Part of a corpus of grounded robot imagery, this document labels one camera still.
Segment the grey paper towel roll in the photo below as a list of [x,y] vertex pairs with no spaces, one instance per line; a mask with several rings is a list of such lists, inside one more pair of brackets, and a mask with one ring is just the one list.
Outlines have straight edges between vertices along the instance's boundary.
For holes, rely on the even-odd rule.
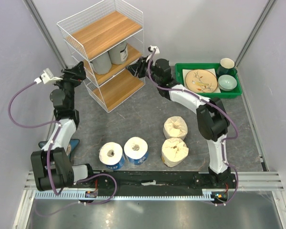
[[123,64],[128,58],[127,42],[123,41],[108,51],[112,64]]

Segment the white wire wooden shelf rack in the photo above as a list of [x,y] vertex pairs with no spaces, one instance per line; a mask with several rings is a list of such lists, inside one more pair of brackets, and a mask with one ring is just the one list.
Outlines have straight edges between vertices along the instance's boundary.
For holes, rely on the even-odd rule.
[[[143,22],[143,12],[124,0],[102,0],[57,22],[72,58],[84,62],[89,95],[108,113],[145,85],[144,78],[126,69],[143,55]],[[126,62],[97,74],[90,61],[123,41],[128,46]]]

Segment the cream roll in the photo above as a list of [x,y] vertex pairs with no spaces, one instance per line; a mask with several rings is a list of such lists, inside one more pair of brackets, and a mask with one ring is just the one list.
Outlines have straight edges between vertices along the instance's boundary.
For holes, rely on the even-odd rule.
[[164,123],[163,134],[166,139],[176,137],[184,140],[188,134],[185,120],[180,116],[169,117]]
[[181,138],[166,139],[162,145],[162,161],[168,167],[180,164],[188,154],[189,148]]

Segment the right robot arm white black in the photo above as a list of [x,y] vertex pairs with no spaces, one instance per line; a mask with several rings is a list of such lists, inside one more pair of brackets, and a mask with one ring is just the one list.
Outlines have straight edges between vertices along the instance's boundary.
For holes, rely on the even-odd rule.
[[196,114],[198,130],[208,144],[209,183],[215,188],[221,187],[231,174],[225,147],[230,123],[225,117],[222,101],[219,98],[203,97],[186,89],[172,77],[171,67],[166,59],[158,59],[153,65],[153,61],[140,57],[126,69],[138,78],[148,76],[162,97],[177,102]]

